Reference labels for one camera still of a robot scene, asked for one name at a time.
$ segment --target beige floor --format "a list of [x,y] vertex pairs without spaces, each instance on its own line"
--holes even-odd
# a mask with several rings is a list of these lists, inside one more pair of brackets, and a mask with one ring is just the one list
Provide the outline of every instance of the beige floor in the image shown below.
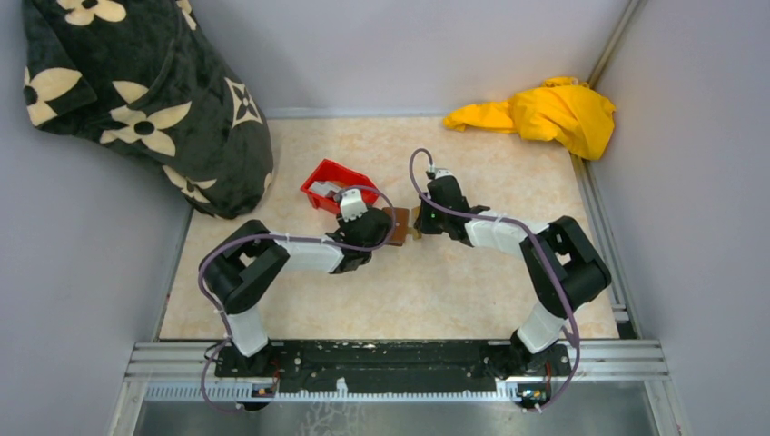
[[[457,177],[470,205],[548,222],[566,214],[587,229],[567,152],[514,135],[448,132],[438,118],[280,120],[270,123],[278,167],[265,200],[234,221],[192,218],[162,338],[221,337],[223,327],[200,295],[197,265],[244,221],[276,232],[322,235],[334,217],[310,207],[299,188],[323,158],[367,174],[399,207],[420,202],[408,177],[417,147]],[[419,180],[427,162],[420,158]],[[356,272],[294,272],[279,277],[260,302],[269,335],[284,339],[508,338],[536,301],[524,262],[471,249],[448,236],[411,238],[374,253]],[[581,335],[617,337],[606,292],[577,312]]]

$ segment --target metal floor panel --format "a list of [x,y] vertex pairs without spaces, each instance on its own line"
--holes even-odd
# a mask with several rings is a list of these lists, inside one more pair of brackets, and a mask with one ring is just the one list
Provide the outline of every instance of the metal floor panel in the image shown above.
[[500,402],[286,402],[224,415],[201,402],[146,401],[134,434],[656,435],[647,405],[638,381],[573,385],[542,415]]

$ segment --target wire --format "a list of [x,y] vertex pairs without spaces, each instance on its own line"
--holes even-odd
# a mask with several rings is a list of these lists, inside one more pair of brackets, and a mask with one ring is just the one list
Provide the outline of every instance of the wire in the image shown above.
[[[345,191],[349,191],[351,189],[359,189],[362,191],[369,191],[371,193],[375,193],[382,197],[382,200],[385,201],[385,203],[388,204],[388,207],[390,208],[390,229],[388,230],[388,233],[385,235],[385,238],[382,239],[382,241],[374,246],[371,247],[359,247],[357,245],[349,245],[346,243],[338,243],[332,239],[321,239],[317,237],[309,237],[309,236],[292,236],[291,241],[295,243],[322,243],[325,245],[332,245],[339,248],[344,248],[347,250],[355,250],[359,252],[373,252],[375,250],[379,250],[380,248],[384,247],[388,241],[390,240],[390,237],[393,236],[393,233],[396,231],[396,209],[393,206],[393,203],[390,201],[390,198],[388,198],[387,195],[380,192],[379,190],[372,188],[370,186],[361,186],[361,185],[355,185],[355,186],[349,186],[340,193],[344,193]],[[206,394],[206,372],[209,369],[209,366],[211,366],[214,359],[216,359],[217,354],[230,342],[232,342],[232,327],[230,326],[230,322],[227,321],[227,315],[224,312],[224,309],[222,307],[222,304],[217,300],[217,298],[209,291],[208,287],[206,286],[206,281],[203,279],[204,274],[206,273],[206,270],[208,270],[209,266],[212,264],[213,260],[219,256],[220,254],[230,250],[234,247],[240,247],[241,245],[244,245],[245,243],[253,243],[256,241],[262,241],[262,240],[274,240],[274,241],[289,241],[289,237],[282,235],[282,234],[273,234],[273,233],[260,233],[260,234],[250,234],[248,236],[243,236],[242,238],[235,239],[233,241],[230,241],[228,243],[225,243],[219,247],[217,247],[216,250],[211,252],[208,256],[206,256],[205,259],[203,259],[203,262],[201,262],[201,267],[198,269],[198,289],[201,290],[201,293],[203,294],[206,299],[211,302],[214,307],[216,308],[217,312],[219,313],[220,318],[222,319],[222,323],[224,324],[224,330],[226,332],[226,338],[224,341],[220,342],[219,345],[214,347],[214,350],[212,352],[212,355],[209,356],[206,359],[206,363],[203,365],[203,372],[201,373],[201,394],[203,396],[203,400],[213,409],[216,411],[220,411],[222,413],[232,414],[235,412],[242,411],[241,409],[236,409],[235,411],[229,410],[229,409],[222,409],[218,406],[216,406],[211,399],[209,399],[209,396]]]
[[487,216],[487,215],[477,215],[473,213],[463,213],[458,211],[453,211],[450,208],[444,207],[438,203],[433,202],[426,193],[422,192],[420,189],[420,185],[417,183],[417,179],[414,176],[414,159],[417,157],[418,154],[423,153],[428,156],[428,162],[430,166],[433,166],[433,155],[430,154],[430,152],[425,148],[418,148],[415,150],[410,157],[410,179],[411,184],[414,186],[415,191],[417,191],[417,194],[420,196],[420,199],[424,201],[427,204],[430,204],[435,209],[448,213],[450,215],[459,216],[461,218],[469,218],[471,220],[483,220],[483,221],[492,221],[495,222],[497,220],[502,221],[503,223],[513,224],[517,227],[521,228],[521,230],[524,231],[524,233],[527,234],[527,237],[532,242],[532,245],[535,247],[535,252],[538,255],[538,258],[540,259],[540,263],[543,264],[543,266],[546,269],[546,274],[548,275],[548,278],[551,281],[551,284],[553,284],[554,288],[556,289],[556,294],[558,296],[559,301],[561,302],[561,305],[564,307],[564,312],[567,314],[567,319],[569,321],[569,327],[572,329],[572,333],[570,334],[566,328],[562,327],[562,332],[564,332],[565,336],[567,337],[567,340],[569,341],[570,345],[572,345],[573,348],[575,348],[575,362],[572,366],[572,371],[567,376],[567,379],[564,380],[564,384],[559,387],[556,394],[552,397],[551,400],[549,400],[547,403],[545,403],[543,406],[541,406],[539,409],[526,409],[527,411],[537,411],[541,412],[544,411],[547,407],[550,406],[552,402],[557,400],[561,395],[564,393],[565,389],[569,386],[569,384],[572,382],[572,379],[575,377],[575,373],[578,370],[578,365],[580,364],[580,332],[578,331],[578,322],[575,321],[575,314],[572,311],[572,307],[569,305],[569,299],[567,298],[567,295],[564,292],[564,288],[561,286],[561,282],[559,282],[558,277],[556,276],[556,272],[554,272],[553,266],[551,266],[550,262],[548,261],[548,258],[546,257],[545,252],[543,251],[543,247],[540,245],[540,241],[538,241],[537,236],[529,230],[529,227],[527,227],[526,224],[523,222],[508,218],[508,217],[495,217],[495,216]]
[[212,352],[212,356],[209,359],[206,359],[206,363],[203,364],[203,371],[201,372],[201,395],[203,396],[203,401],[206,402],[206,404],[209,405],[209,407],[213,408],[214,410],[218,411],[219,413],[224,413],[226,415],[233,415],[235,413],[240,413],[243,410],[240,408],[240,405],[236,406],[235,409],[223,409],[219,406],[217,406],[211,398],[209,398],[209,394],[206,393],[206,372],[209,371],[209,367],[212,366],[212,362],[214,362],[214,358],[217,354],[225,347],[227,344],[231,341],[230,338],[225,339],[222,342],[219,342],[219,344],[214,347],[214,351]]

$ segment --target white wall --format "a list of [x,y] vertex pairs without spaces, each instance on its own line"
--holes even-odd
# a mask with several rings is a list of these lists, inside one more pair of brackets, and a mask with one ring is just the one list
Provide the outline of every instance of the white wall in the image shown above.
[[767,434],[770,3],[651,1],[595,165],[643,330],[696,435]]
[[21,2],[0,2],[0,434],[104,434],[189,211],[117,154],[37,132]]
[[444,114],[587,78],[626,0],[192,0],[268,116]]

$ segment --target yellow cloth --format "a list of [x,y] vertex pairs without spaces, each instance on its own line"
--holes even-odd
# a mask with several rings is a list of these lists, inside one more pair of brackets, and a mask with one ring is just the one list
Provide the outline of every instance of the yellow cloth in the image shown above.
[[522,139],[557,140],[582,158],[596,160],[615,129],[615,106],[574,77],[554,77],[504,102],[471,104],[444,118],[460,132],[467,126]]

